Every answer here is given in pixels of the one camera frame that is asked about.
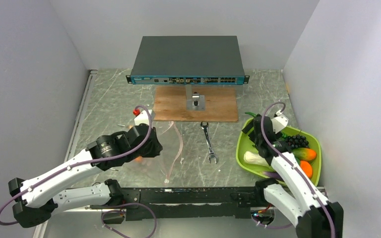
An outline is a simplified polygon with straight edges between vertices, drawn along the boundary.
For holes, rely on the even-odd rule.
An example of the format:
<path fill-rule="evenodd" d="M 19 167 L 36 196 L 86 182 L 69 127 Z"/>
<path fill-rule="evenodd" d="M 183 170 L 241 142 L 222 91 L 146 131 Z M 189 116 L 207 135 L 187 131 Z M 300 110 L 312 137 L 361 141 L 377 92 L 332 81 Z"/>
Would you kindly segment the clear zip top bag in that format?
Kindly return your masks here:
<path fill-rule="evenodd" d="M 182 156 L 183 138 L 174 121 L 156 121 L 153 125 L 163 150 L 160 156 L 135 163 L 140 176 L 148 179 L 147 187 L 163 187 L 170 184 L 174 165 Z"/>

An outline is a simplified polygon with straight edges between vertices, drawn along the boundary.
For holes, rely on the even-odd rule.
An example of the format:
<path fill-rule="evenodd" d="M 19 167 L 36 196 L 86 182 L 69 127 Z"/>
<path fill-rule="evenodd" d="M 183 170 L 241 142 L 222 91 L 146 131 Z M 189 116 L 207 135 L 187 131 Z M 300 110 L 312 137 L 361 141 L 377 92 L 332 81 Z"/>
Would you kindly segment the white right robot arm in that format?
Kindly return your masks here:
<path fill-rule="evenodd" d="M 254 201 L 273 205 L 294 226 L 300 238 L 340 238 L 344 211 L 317 187 L 321 157 L 318 142 L 297 133 L 287 118 L 251 114 L 240 132 L 236 159 L 260 176 Z"/>

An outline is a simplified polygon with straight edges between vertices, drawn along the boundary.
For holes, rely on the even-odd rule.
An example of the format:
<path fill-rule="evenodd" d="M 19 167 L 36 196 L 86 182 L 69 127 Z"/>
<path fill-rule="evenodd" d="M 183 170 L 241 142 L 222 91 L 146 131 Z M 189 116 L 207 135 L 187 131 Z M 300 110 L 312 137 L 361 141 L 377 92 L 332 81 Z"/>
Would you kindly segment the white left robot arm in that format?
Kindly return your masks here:
<path fill-rule="evenodd" d="M 81 206 L 117 208 L 125 199 L 115 179 L 83 188 L 71 186 L 137 157 L 157 157 L 162 149 L 156 129 L 144 123 L 129 131 L 102 135 L 72 159 L 43 175 L 28 180 L 12 179 L 8 187 L 11 196 L 16 197 L 12 207 L 14 219 L 21 227 L 30 228 L 52 215 Z"/>

